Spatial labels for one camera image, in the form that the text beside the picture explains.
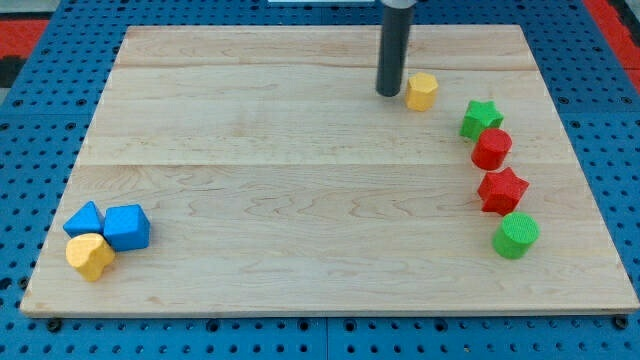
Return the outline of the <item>dark cylindrical robot arm tool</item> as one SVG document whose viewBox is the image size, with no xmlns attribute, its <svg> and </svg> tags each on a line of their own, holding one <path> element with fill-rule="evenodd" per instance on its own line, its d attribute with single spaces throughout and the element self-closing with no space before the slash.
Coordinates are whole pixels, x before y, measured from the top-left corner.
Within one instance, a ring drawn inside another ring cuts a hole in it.
<svg viewBox="0 0 640 360">
<path fill-rule="evenodd" d="M 416 0 L 383 0 L 376 91 L 396 96 L 401 88 Z"/>
</svg>

